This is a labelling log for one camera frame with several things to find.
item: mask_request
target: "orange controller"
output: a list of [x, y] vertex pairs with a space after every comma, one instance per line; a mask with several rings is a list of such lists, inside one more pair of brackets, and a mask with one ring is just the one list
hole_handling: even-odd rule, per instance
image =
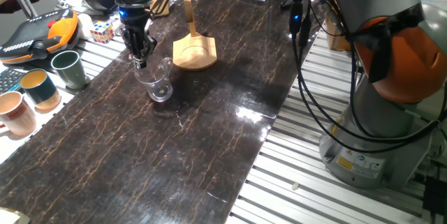
[[0, 47], [0, 61], [18, 64], [45, 59], [49, 53], [71, 49], [78, 42], [78, 14], [56, 10], [23, 22]]

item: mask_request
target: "cup rim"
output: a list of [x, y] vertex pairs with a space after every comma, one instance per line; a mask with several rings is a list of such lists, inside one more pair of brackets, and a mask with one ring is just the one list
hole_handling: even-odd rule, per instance
[[[23, 87], [23, 86], [22, 86], [22, 79], [23, 79], [23, 77], [26, 76], [26, 75], [28, 75], [28, 73], [31, 73], [31, 72], [33, 72], [33, 71], [37, 71], [37, 70], [42, 70], [42, 71], [45, 73], [45, 75], [47, 75], [47, 77], [45, 78], [45, 80], [43, 80], [40, 84], [38, 84], [38, 85], [36, 85], [36, 86], [34, 86], [34, 87], [27, 87], [27, 88]], [[46, 70], [44, 70], [44, 69], [42, 69], [42, 68], [35, 68], [35, 69], [32, 69], [32, 70], [29, 70], [27, 73], [24, 73], [24, 74], [20, 77], [20, 79], [19, 79], [19, 86], [20, 86], [20, 88], [25, 89], [25, 90], [27, 90], [27, 89], [34, 89], [34, 88], [36, 88], [36, 87], [39, 87], [41, 84], [43, 84], [48, 78], [49, 78], [49, 76], [48, 76], [48, 73], [47, 73]]]
[[[73, 52], [73, 53], [76, 54], [76, 61], [75, 61], [74, 63], [72, 63], [71, 65], [66, 66], [66, 67], [63, 67], [63, 68], [56, 68], [56, 67], [54, 67], [54, 65], [53, 65], [54, 60], [55, 60], [56, 58], [58, 58], [60, 55], [62, 55], [62, 54], [64, 54], [64, 53], [68, 53], [68, 52]], [[80, 57], [79, 53], [77, 53], [76, 51], [74, 51], [74, 50], [64, 50], [63, 52], [60, 52], [60, 53], [58, 53], [56, 56], [54, 56], [53, 59], [51, 59], [51, 68], [53, 68], [53, 69], [55, 69], [55, 70], [66, 70], [66, 69], [68, 69], [68, 68], [74, 66], [74, 65], [79, 61], [80, 58], [81, 58], [81, 57]]]
[[14, 106], [13, 109], [11, 109], [11, 110], [9, 110], [9, 111], [6, 111], [6, 112], [0, 112], [0, 115], [5, 115], [5, 114], [8, 114], [9, 112], [12, 112], [13, 110], [17, 109], [17, 107], [19, 107], [19, 105], [22, 104], [22, 102], [23, 102], [23, 96], [22, 96], [22, 94], [21, 94], [20, 92], [18, 92], [18, 91], [8, 91], [8, 92], [5, 92], [4, 94], [1, 94], [1, 95], [0, 95], [0, 98], [1, 98], [2, 96], [5, 96], [6, 94], [19, 94], [19, 96], [20, 96], [20, 102], [19, 102], [16, 106]]

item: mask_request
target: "orange mug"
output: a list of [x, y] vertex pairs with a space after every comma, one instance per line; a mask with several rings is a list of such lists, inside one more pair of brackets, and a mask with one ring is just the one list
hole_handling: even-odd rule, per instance
[[10, 91], [0, 95], [0, 127], [3, 126], [17, 136], [29, 135], [37, 128], [36, 115], [21, 93]]

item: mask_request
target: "red object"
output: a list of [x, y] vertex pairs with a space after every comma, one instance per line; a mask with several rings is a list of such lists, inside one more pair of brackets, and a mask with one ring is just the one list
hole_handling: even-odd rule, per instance
[[53, 27], [53, 25], [54, 25], [55, 23], [56, 23], [56, 21], [48, 22], [47, 27], [48, 27], [49, 29], [51, 29], [51, 27]]

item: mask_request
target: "marble pattern tabletop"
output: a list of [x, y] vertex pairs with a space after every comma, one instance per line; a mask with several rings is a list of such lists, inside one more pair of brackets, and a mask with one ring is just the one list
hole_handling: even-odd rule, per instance
[[[281, 2], [193, 0], [218, 62], [173, 70], [154, 103], [123, 52], [0, 165], [0, 207], [33, 224], [223, 223], [296, 76]], [[171, 56], [183, 0], [150, 31]]]

